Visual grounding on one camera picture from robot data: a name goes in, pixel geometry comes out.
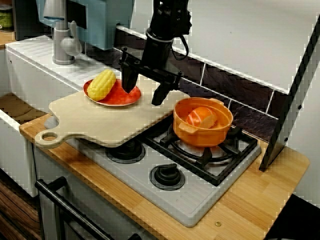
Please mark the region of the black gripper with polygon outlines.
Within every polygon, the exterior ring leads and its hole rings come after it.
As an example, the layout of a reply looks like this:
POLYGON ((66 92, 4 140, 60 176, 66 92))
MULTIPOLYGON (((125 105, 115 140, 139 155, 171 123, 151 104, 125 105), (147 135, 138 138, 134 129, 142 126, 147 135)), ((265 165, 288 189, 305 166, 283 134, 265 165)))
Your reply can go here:
POLYGON ((124 46, 121 50, 121 86, 126 93, 134 89, 138 75, 160 83, 151 101, 154 106, 161 105, 169 92, 178 88, 182 72, 168 61, 170 42, 148 38, 143 49, 124 46))

